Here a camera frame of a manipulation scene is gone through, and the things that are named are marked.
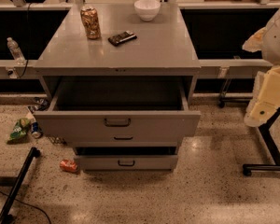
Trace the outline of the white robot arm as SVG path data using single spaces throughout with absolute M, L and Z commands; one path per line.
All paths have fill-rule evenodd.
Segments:
M 265 27 L 244 42 L 242 49 L 249 52 L 260 51 L 262 59 L 272 65 L 266 73 L 257 72 L 253 98 L 245 112 L 245 124 L 259 127 L 280 107 L 280 8 Z

